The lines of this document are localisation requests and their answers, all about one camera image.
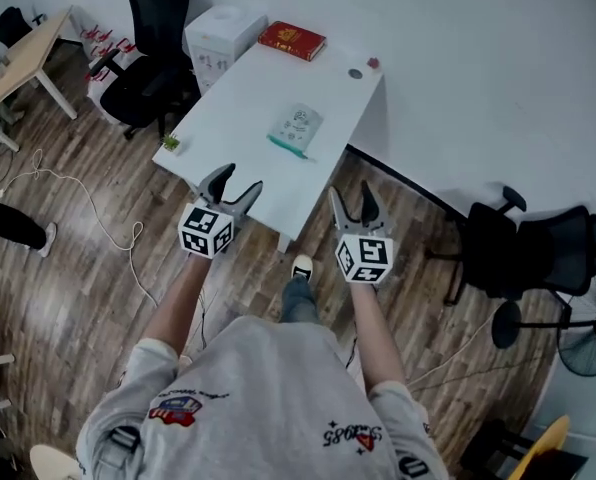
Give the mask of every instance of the blue jeans leg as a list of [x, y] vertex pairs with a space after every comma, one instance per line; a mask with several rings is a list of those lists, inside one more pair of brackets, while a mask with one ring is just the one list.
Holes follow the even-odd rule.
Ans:
[[303, 276], [294, 276], [285, 286], [282, 292], [280, 322], [310, 322], [322, 325], [309, 282]]

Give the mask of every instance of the white shoe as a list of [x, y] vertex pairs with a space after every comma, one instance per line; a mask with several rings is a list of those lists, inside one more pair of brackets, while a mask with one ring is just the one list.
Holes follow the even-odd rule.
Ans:
[[299, 254], [294, 260], [294, 264], [291, 267], [291, 278], [296, 276], [303, 276], [307, 278], [307, 281], [311, 279], [311, 275], [314, 273], [314, 263], [311, 258], [306, 254]]
[[58, 226], [56, 226], [55, 222], [50, 223], [47, 228], [45, 229], [45, 234], [47, 235], [47, 242], [45, 246], [38, 251], [43, 258], [49, 256], [49, 251], [51, 251], [51, 246], [56, 239], [56, 233], [58, 232]]

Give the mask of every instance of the marker cube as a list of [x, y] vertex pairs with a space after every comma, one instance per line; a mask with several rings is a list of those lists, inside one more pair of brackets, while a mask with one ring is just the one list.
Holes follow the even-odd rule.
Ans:
[[234, 218], [188, 203], [178, 223], [178, 236], [186, 251], [213, 258], [234, 239]]
[[336, 248], [336, 260], [347, 282], [378, 284], [394, 266], [394, 241], [343, 235]]

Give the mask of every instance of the sweatshirt sleeve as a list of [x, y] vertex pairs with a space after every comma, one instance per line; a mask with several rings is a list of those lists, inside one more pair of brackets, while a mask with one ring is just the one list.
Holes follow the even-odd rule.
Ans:
[[132, 350], [121, 385], [107, 393], [87, 418], [76, 444], [85, 478], [93, 476], [110, 433], [140, 430], [151, 401], [176, 378], [178, 355], [166, 343], [143, 339]]
[[396, 451], [403, 480], [447, 480], [445, 465], [427, 435], [427, 412], [399, 382], [376, 385], [369, 402], [383, 422]]

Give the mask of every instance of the fan base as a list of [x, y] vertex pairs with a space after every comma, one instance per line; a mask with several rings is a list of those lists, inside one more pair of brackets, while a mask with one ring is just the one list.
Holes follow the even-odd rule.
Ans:
[[498, 308], [491, 323], [491, 337], [496, 348], [506, 349], [516, 343], [521, 322], [520, 308], [515, 302], [507, 301]]

